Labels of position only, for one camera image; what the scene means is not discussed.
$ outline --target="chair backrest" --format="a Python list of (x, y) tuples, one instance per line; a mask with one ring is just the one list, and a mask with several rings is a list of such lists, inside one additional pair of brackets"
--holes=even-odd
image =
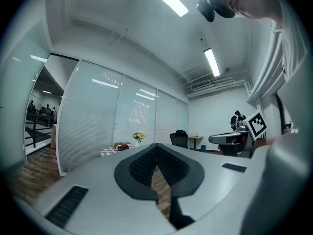
[(176, 131), (170, 135), (172, 145), (188, 149), (188, 135), (185, 131)]

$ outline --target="railing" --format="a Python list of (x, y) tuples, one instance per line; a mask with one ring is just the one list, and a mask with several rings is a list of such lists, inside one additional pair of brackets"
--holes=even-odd
[[(33, 139), (33, 142), (32, 143), (28, 143), (27, 145), (25, 146), (29, 146), (29, 145), (34, 145), (34, 148), (36, 148), (36, 137), (39, 137), (39, 136), (43, 136), (43, 135), (47, 135), (47, 134), (50, 134), (52, 133), (51, 132), (47, 132), (47, 133), (43, 133), (43, 134), (39, 134), (39, 135), (36, 135), (36, 131), (39, 131), (39, 130), (47, 130), (47, 129), (52, 129), (52, 126), (50, 127), (50, 125), (52, 124), (53, 125), (53, 121), (51, 123), (50, 120), (53, 120), (54, 117), (52, 116), (44, 116), (44, 115), (40, 115), (40, 114), (35, 114), (35, 113), (27, 113), (26, 114), (26, 118), (29, 118), (29, 119), (32, 119), (33, 122), (25, 122), (25, 124), (33, 124), (33, 129), (32, 129), (32, 132), (33, 132), (33, 135), (30, 136), (30, 137), (27, 137), (25, 139)], [(47, 119), (48, 122), (39, 122), (39, 119)], [(47, 128), (39, 128), (39, 129), (36, 129), (36, 123), (40, 124), (40, 125), (46, 125)]]

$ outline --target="checkered tablecloth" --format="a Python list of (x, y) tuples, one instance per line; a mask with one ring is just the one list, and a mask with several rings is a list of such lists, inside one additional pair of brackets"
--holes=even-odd
[(111, 154), (115, 154), (118, 153), (119, 151), (114, 149), (114, 147), (108, 147), (108, 148), (104, 148), (101, 152), (100, 152), (100, 156), (104, 157), (104, 156), (108, 156)]

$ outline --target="small wooden table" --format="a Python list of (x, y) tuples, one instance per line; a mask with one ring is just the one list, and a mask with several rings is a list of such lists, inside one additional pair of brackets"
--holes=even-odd
[(194, 139), (194, 148), (196, 149), (196, 140), (197, 139), (202, 139), (203, 136), (188, 136), (189, 139)]

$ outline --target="black slot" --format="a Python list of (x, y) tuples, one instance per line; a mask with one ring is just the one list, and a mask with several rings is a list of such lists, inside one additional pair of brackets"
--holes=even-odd
[(230, 170), (235, 170), (235, 171), (238, 171), (238, 172), (242, 172), (242, 173), (244, 173), (246, 171), (246, 167), (240, 166), (240, 165), (236, 165), (236, 164), (225, 163), (225, 164), (222, 165), (222, 167), (230, 169)]
[(60, 228), (64, 228), (88, 189), (74, 186), (45, 216), (47, 220)]

